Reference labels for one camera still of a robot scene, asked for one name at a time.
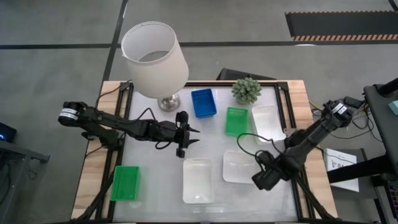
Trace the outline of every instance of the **lamp base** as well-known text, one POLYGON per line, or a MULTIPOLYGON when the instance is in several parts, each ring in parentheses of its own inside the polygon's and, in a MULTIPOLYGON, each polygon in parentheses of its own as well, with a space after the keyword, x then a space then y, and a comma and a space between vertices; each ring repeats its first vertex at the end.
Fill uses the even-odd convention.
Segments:
POLYGON ((157 104, 162 111, 175 111, 177 108, 180 107, 180 97, 177 94, 173 94, 170 97, 158 99, 157 104))

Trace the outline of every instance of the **white container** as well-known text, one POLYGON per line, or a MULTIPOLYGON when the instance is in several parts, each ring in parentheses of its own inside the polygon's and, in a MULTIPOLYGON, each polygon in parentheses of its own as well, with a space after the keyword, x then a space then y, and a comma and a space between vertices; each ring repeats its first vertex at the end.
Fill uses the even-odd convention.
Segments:
POLYGON ((134 90, 149 98, 178 92, 189 70, 174 30, 161 22, 144 22, 130 29, 121 43, 134 90))
POLYGON ((185 159, 182 199, 185 203, 214 201, 213 163, 209 159, 185 159))
POLYGON ((225 152, 223 160, 223 178, 227 182, 254 184, 251 177, 260 172, 254 157, 243 152, 225 152))
MULTIPOLYGON (((286 138, 280 125, 278 108, 273 105, 269 106, 255 106, 251 110, 252 122, 256 134, 266 138, 273 139, 275 142, 286 138)), ((261 138, 256 137, 258 144, 271 143, 261 138)))

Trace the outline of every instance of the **yellow hazard stripe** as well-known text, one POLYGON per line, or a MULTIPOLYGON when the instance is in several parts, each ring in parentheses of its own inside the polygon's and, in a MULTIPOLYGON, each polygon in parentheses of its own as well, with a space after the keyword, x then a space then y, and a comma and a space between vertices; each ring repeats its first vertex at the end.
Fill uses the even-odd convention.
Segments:
POLYGON ((292 38, 296 41, 398 40, 398 34, 301 35, 292 38))
POLYGON ((314 11, 308 11, 308 12, 285 12, 285 14, 308 14, 308 13, 314 13, 314 14, 326 14, 326 13, 366 13, 366 12, 394 12, 392 10, 373 10, 373 11, 319 11, 319 12, 314 12, 314 11))

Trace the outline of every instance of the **blue plastic bin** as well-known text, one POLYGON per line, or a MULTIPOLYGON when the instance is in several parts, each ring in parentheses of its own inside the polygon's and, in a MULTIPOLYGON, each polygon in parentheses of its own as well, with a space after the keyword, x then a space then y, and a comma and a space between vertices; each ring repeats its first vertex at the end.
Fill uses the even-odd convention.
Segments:
POLYGON ((211 89, 192 91, 191 96, 197 118, 207 118, 217 114, 216 103, 211 89))

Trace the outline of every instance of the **wooden table frame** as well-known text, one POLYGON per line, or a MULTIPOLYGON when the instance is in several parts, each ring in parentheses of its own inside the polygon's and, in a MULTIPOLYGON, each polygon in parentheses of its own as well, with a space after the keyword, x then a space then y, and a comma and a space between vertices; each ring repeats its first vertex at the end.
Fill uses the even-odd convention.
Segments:
MULTIPOLYGON (((203 83, 203 82, 219 82, 219 83, 234 83, 235 81, 193 81, 190 83, 203 83)), ((313 123, 312 114, 310 111, 310 105, 308 103, 307 92, 305 90, 304 82, 302 80, 269 80, 269 81, 259 81, 261 83, 277 83, 277 82, 286 82, 289 86, 289 96, 285 96, 285 91, 280 91, 282 107, 284 112, 284 118, 286 123, 289 123, 290 126, 293 126, 294 123, 297 128, 305 129, 313 123), (294 112, 294 122, 290 122, 289 116, 289 106, 287 100, 291 101, 292 110, 294 112)), ((104 82, 101 94, 107 93, 109 91, 117 88, 121 82, 104 82)), ((114 93, 110 93, 108 95, 104 95, 98 103, 98 109, 105 111, 107 113, 118 114, 119 116, 123 116, 127 118, 129 111, 129 103, 127 101, 131 100, 131 97, 128 97, 128 93, 125 91, 115 91, 114 93)), ((90 141, 88 144, 87 152, 90 152, 100 146, 99 141, 94 140, 90 141)), ((106 175, 113 170, 113 167, 118 159, 118 152, 109 152, 107 149, 100 149, 98 152, 91 154, 88 158, 85 159, 80 182, 76 193, 75 203, 73 205, 72 218, 76 218, 80 216, 87 206, 90 205, 91 201, 95 198, 96 194, 99 192, 101 183, 103 181, 104 168, 109 168, 106 175), (108 164, 109 166, 105 167, 107 154, 111 154, 108 156, 108 164)), ((325 165, 323 162, 323 157, 320 151, 313 150, 307 157, 307 161, 305 163, 305 170, 307 173, 308 184, 311 191, 314 193, 316 198, 320 201, 320 203, 326 208, 326 210, 337 217, 337 212, 335 208, 335 203, 333 200, 333 196, 331 194, 331 189, 329 185, 329 181, 326 174, 325 165)), ((92 216, 92 218, 110 218, 113 216, 113 208, 114 205, 109 206, 109 194, 110 190, 108 190, 106 194, 106 198, 104 200, 104 204, 101 207, 103 214, 97 212, 96 216, 92 216)), ((300 194, 300 202, 303 217, 311 217, 311 209, 308 210, 307 201, 305 196, 303 195, 301 189, 299 189, 300 194)))

